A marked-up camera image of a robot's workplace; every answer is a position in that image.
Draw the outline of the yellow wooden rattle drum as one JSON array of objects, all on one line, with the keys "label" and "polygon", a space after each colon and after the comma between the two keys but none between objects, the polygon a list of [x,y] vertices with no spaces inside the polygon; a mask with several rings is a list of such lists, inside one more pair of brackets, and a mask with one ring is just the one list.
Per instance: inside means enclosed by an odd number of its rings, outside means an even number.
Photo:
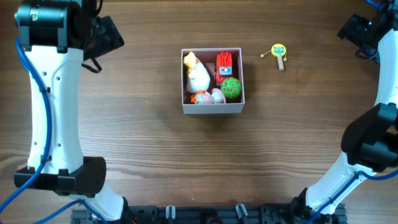
[{"label": "yellow wooden rattle drum", "polygon": [[280,71],[285,70],[284,63],[287,61],[287,48],[283,44],[274,44],[270,50],[260,54],[260,57],[264,58],[267,54],[272,54],[277,59]]}]

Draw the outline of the red toy fire truck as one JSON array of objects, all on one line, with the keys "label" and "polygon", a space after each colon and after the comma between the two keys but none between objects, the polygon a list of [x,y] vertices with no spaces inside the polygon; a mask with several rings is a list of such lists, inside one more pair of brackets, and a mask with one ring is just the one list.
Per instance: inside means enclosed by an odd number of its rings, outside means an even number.
[{"label": "red toy fire truck", "polygon": [[220,52],[216,56],[216,85],[221,86],[227,78],[233,77],[233,59],[229,52]]}]

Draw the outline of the white plush duck yellow hair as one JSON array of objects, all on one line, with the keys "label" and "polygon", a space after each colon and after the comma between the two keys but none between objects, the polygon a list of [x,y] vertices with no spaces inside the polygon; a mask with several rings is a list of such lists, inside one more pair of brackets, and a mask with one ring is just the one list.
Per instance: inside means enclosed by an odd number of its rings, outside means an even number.
[{"label": "white plush duck yellow hair", "polygon": [[196,102],[197,94],[210,96],[208,92],[210,75],[196,55],[193,52],[189,52],[189,54],[183,58],[183,64],[188,67],[186,90],[191,94],[190,103]]}]

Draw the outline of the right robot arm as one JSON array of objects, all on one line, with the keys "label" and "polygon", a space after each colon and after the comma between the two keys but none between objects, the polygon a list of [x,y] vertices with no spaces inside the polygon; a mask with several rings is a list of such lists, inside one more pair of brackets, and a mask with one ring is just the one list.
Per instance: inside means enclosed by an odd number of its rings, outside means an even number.
[{"label": "right robot arm", "polygon": [[372,20],[352,15],[338,32],[358,46],[355,55],[380,65],[374,106],[344,131],[341,154],[326,174],[295,197],[286,212],[290,223],[333,223],[340,202],[365,180],[385,180],[397,172],[397,1],[369,1]]}]

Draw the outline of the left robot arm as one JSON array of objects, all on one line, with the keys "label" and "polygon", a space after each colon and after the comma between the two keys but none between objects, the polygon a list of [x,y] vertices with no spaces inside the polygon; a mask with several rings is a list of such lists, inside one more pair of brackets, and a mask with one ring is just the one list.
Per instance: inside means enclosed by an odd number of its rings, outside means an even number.
[{"label": "left robot arm", "polygon": [[23,1],[15,21],[16,49],[30,75],[32,144],[27,166],[14,174],[17,193],[49,190],[86,207],[96,223],[127,223],[127,200],[106,183],[106,161],[84,156],[78,135],[81,70],[99,73],[96,59],[123,46],[101,1]]}]

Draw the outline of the small duck with pink hat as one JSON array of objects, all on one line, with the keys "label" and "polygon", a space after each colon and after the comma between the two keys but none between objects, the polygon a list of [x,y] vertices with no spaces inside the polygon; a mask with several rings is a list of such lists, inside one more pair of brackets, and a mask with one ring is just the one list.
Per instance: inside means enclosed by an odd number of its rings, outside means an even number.
[{"label": "small duck with pink hat", "polygon": [[191,96],[191,102],[196,105],[224,104],[226,98],[220,89],[214,88],[211,92],[200,90]]}]

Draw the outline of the green number ball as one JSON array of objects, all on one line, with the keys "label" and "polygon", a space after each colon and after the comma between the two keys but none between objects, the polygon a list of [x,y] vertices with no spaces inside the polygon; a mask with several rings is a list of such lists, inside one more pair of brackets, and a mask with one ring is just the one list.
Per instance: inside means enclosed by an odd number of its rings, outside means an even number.
[{"label": "green number ball", "polygon": [[220,89],[226,98],[234,99],[242,93],[242,84],[237,78],[229,77],[221,83]]}]

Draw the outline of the white box pink interior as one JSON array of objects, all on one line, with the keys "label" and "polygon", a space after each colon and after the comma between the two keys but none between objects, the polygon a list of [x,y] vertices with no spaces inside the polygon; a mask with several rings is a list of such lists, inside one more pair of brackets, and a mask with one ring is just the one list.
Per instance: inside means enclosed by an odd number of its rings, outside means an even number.
[{"label": "white box pink interior", "polygon": [[[193,52],[196,57],[207,69],[210,75],[210,85],[208,92],[212,89],[220,89],[220,86],[216,85],[216,56],[220,52],[229,52],[233,59],[233,77],[237,78],[242,84],[242,93],[234,99],[226,98],[224,104],[207,104],[207,105],[196,105],[190,103],[190,93],[186,90],[187,85],[187,70],[183,64],[183,58]],[[218,48],[218,49],[183,49],[181,52],[181,69],[182,69],[182,108],[184,114],[226,114],[226,113],[240,113],[245,104],[245,89],[243,79],[243,63],[242,63],[242,52],[240,48]]]}]

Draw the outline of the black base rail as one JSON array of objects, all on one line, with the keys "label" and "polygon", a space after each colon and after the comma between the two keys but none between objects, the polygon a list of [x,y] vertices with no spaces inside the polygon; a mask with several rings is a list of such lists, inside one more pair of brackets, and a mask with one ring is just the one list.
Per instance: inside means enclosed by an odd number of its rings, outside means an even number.
[{"label": "black base rail", "polygon": [[[127,223],[305,223],[301,217],[289,219],[288,205],[264,204],[245,206],[246,212],[238,212],[238,205],[226,207],[176,207],[175,218],[167,218],[166,207],[131,206],[134,216]],[[85,209],[72,210],[71,222],[74,224],[102,223]],[[339,204],[332,215],[320,215],[311,223],[348,223],[345,204]]]}]

